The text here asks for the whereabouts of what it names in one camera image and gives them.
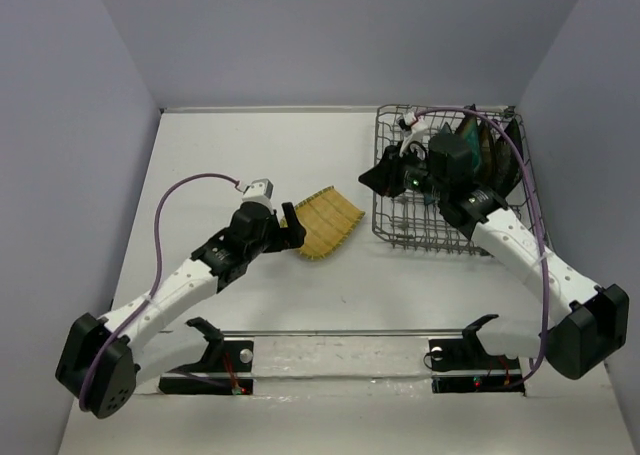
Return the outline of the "teal square plate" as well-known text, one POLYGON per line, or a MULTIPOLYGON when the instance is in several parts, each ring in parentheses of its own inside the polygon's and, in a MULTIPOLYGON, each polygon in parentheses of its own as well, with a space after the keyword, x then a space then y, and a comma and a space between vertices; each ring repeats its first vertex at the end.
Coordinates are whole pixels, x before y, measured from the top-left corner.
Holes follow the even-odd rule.
MULTIPOLYGON (((430 144, 431 140, 436 135, 451 135, 453 133, 451 126, 448 122, 445 122, 439 129, 433 129, 426 137, 427 144, 430 144)), ((423 196, 424 205, 431 206, 435 203, 435 198, 431 193, 425 193, 423 196)))

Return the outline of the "teal plate black rim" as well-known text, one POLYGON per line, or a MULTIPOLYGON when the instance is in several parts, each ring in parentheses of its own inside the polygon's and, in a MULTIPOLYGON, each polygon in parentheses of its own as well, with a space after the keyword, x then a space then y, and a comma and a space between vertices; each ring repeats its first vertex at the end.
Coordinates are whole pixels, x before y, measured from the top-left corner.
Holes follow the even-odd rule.
POLYGON ((471 149, 472 169, 477 175, 482 168, 482 151, 480 146, 479 125, 475 115, 466 114, 455 130, 471 149))

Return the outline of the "yellow square plate black rim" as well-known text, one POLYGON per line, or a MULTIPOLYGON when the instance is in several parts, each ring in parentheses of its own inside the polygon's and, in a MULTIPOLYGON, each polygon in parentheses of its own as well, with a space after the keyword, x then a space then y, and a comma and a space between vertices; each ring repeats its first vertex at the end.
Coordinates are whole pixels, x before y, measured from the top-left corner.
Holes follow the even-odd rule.
POLYGON ((481 183, 489 184, 494 177, 496 169, 495 140, 492 130, 486 122, 480 124, 479 130, 481 166, 478 171, 478 178, 481 183))

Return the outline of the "black floral plate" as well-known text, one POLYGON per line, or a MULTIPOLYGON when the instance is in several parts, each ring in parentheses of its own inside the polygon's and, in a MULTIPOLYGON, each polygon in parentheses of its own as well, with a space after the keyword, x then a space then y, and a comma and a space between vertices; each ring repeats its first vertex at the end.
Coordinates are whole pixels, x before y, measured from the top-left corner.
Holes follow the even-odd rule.
MULTIPOLYGON (((516 119, 511 119, 504 128, 507 138, 514 144, 518 154, 523 156, 521 131, 516 119)), ((521 167, 516 160, 511 145, 499 136, 495 142, 496 169, 493 178, 493 190, 506 198, 521 180, 521 167)))

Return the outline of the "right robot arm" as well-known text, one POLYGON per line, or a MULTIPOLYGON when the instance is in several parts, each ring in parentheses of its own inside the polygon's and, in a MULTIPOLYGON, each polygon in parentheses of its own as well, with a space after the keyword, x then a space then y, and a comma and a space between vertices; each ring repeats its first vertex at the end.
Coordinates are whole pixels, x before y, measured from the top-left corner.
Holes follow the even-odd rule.
POLYGON ((386 147, 359 182, 382 197, 407 190, 431 194, 451 227, 492 255, 542 304, 539 321, 488 314, 469 324, 460 343, 468 365, 482 367, 495 356, 529 358, 577 380, 625 345, 628 294, 580 274, 545 244, 540 228, 526 228, 505 199, 476 177, 464 140, 435 135, 423 156, 411 147, 386 147))

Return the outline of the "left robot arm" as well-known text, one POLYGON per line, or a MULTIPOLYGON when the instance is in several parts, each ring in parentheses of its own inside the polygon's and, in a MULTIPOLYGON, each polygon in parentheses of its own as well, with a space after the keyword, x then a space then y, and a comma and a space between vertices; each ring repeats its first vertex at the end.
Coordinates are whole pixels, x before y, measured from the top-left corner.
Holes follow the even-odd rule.
POLYGON ((171 322, 244 276, 263 253, 301 247, 306 230, 292 203, 284 216, 245 201, 228 227, 197 248, 148 293, 100 317, 85 313, 71 325, 55 371, 81 410, 98 419, 115 414, 148 368, 143 351, 171 322))

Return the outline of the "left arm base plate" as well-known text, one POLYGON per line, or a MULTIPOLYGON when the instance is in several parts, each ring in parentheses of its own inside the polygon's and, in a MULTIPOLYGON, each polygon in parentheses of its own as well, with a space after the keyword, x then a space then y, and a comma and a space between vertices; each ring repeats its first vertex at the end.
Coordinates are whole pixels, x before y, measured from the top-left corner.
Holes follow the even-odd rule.
POLYGON ((253 340, 226 338, 210 343, 198 362, 164 374, 158 390, 165 395, 252 395, 253 361, 253 340))

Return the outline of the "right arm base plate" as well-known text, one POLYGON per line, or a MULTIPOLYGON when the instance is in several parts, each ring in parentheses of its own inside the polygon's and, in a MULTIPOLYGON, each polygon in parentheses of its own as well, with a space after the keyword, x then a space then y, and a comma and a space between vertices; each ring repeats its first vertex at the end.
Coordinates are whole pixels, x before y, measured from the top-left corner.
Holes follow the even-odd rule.
POLYGON ((423 364, 435 394, 525 393, 518 359, 487 355, 463 338, 430 339, 423 364))

